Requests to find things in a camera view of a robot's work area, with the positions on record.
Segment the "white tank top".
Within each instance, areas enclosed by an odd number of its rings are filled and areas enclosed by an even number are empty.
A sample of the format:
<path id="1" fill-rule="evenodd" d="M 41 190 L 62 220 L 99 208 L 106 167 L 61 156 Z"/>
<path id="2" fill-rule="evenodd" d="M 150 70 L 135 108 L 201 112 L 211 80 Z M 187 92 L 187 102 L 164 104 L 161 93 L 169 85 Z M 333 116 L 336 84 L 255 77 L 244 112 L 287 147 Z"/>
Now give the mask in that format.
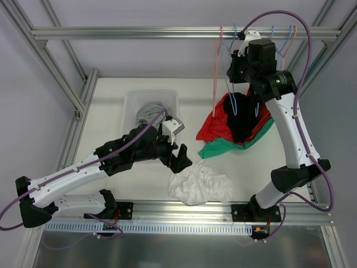
<path id="1" fill-rule="evenodd" d="M 206 165 L 205 160 L 171 175 L 168 195 L 185 205 L 201 205 L 208 201 L 228 203 L 233 200 L 233 183 L 222 172 Z"/>

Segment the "light blue hanger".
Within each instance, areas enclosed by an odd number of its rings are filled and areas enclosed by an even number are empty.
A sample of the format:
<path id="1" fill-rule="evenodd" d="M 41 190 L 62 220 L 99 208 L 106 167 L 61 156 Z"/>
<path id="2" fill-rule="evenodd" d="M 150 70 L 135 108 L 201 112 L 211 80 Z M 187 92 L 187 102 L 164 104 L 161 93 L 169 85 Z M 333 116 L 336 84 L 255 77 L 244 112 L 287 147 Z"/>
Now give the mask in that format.
<path id="1" fill-rule="evenodd" d="M 224 70 L 224 60 L 223 60 L 223 49 L 222 47 L 226 48 L 226 53 L 227 53 L 227 57 L 228 57 L 228 62 L 229 62 L 229 67 L 227 69 L 227 76 L 229 76 L 231 74 L 231 64 L 233 63 L 233 59 L 231 57 L 231 52 L 232 52 L 232 48 L 235 42 L 235 39 L 237 37 L 237 24 L 234 23 L 233 24 L 233 29 L 234 29 L 234 35 L 233 35 L 233 40 L 231 41 L 230 45 L 228 45 L 226 42 L 221 41 L 220 42 L 220 60 L 221 60 L 221 70 Z M 230 103 L 231 103 L 231 108 L 232 108 L 232 112 L 233 115 L 236 116 L 238 114 L 238 106 L 237 106 L 237 100 L 235 98 L 235 89 L 234 89 L 234 84 L 231 81 L 231 78 L 229 78 L 229 82 L 228 80 L 225 78 L 224 79 L 228 93 L 229 93 L 229 99 L 230 99 Z"/>

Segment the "black tank top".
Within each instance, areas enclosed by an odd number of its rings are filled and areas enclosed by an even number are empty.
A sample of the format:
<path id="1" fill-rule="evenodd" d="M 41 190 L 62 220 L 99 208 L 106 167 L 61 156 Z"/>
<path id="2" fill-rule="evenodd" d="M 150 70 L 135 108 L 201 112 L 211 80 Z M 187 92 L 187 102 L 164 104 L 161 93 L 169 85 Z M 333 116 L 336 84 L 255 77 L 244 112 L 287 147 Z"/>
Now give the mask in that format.
<path id="1" fill-rule="evenodd" d="M 232 132 L 234 142 L 238 143 L 244 142 L 244 140 L 251 135 L 253 128 L 258 123 L 254 109 L 257 102 L 259 102 L 259 106 L 262 106 L 264 103 L 262 103 L 261 99 L 254 92 L 251 92 L 250 89 L 247 94 L 235 92 L 234 95 L 237 100 L 238 114 L 236 116 L 233 115 L 231 103 L 227 100 L 224 101 L 223 108 L 228 115 L 226 124 Z"/>

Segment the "blue hanger with black top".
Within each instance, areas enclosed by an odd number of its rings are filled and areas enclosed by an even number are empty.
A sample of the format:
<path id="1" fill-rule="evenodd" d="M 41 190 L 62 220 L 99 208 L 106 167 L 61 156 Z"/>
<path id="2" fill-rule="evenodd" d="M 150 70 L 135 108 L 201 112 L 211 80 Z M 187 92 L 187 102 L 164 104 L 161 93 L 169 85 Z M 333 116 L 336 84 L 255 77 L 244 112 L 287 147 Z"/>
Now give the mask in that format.
<path id="1" fill-rule="evenodd" d="M 269 38 L 272 37 L 272 35 L 274 34 L 274 26 L 272 26 L 272 34 L 269 36 Z M 257 102 L 257 105 L 254 109 L 254 114 L 255 114 L 255 117 L 258 117 L 258 114 L 259 114 L 259 102 Z"/>

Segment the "red tank top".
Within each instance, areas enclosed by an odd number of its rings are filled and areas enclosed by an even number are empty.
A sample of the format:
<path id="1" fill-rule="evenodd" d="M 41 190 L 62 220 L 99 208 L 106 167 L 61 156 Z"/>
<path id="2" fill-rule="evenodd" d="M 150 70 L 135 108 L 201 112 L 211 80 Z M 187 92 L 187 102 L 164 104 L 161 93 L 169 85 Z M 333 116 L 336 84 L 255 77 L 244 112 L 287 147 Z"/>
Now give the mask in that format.
<path id="1" fill-rule="evenodd" d="M 223 108 L 225 100 L 230 103 L 228 93 L 226 93 L 215 106 L 215 116 L 213 117 L 212 113 L 207 116 L 203 126 L 196 135 L 196 140 L 211 142 L 217 138 L 223 138 L 223 140 L 228 141 L 229 144 L 238 145 L 239 149 L 246 150 L 253 146 L 257 141 L 259 141 L 274 124 L 273 118 L 268 112 L 266 106 L 263 104 L 259 107 L 259 113 L 257 117 L 258 123 L 253 128 L 251 135 L 246 138 L 244 142 L 236 143 L 233 140 L 230 128 L 226 124 L 228 115 L 225 113 Z"/>

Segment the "grey tank top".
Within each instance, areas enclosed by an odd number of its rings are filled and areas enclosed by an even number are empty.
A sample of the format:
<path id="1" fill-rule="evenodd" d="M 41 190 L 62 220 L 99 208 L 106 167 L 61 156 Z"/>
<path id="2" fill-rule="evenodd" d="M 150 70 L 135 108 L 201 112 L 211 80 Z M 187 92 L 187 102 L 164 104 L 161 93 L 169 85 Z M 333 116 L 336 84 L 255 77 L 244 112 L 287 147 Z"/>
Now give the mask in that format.
<path id="1" fill-rule="evenodd" d="M 153 127 L 155 128 L 158 128 L 160 123 L 165 121 L 166 116 L 170 114 L 171 109 L 160 102 L 148 102 L 144 104 L 136 114 L 136 126 L 149 124 L 163 109 L 166 111 L 160 114 L 153 124 Z"/>

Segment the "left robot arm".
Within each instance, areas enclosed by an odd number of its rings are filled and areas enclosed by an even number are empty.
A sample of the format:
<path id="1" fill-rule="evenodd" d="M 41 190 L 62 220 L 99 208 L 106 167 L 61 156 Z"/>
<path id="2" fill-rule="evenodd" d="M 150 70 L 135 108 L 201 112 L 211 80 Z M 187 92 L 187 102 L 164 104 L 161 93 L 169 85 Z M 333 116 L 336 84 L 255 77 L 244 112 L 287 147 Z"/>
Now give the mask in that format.
<path id="1" fill-rule="evenodd" d="M 118 205 L 110 190 L 85 195 L 71 195 L 70 191 L 130 170 L 136 162 L 159 159 L 174 174 L 183 171 L 192 164 L 186 145 L 178 146 L 175 142 L 183 129 L 182 124 L 172 121 L 160 124 L 159 128 L 142 124 L 62 171 L 40 179 L 18 178 L 16 189 L 23 226 L 38 227 L 57 216 L 114 218 Z"/>

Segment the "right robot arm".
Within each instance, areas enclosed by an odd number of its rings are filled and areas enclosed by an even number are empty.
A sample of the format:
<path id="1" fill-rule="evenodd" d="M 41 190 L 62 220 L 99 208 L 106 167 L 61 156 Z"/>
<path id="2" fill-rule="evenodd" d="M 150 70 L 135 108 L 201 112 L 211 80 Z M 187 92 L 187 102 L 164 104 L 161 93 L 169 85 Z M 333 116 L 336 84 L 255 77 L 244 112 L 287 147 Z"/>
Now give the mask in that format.
<path id="1" fill-rule="evenodd" d="M 231 82 L 249 83 L 250 90 L 265 104 L 276 124 L 286 159 L 285 166 L 271 171 L 271 182 L 238 212 L 246 221 L 266 221 L 293 190 L 331 169 L 329 160 L 320 158 L 306 133 L 295 80 L 289 71 L 277 70 L 275 56 L 276 46 L 269 39 L 244 41 L 232 53 L 227 71 Z"/>

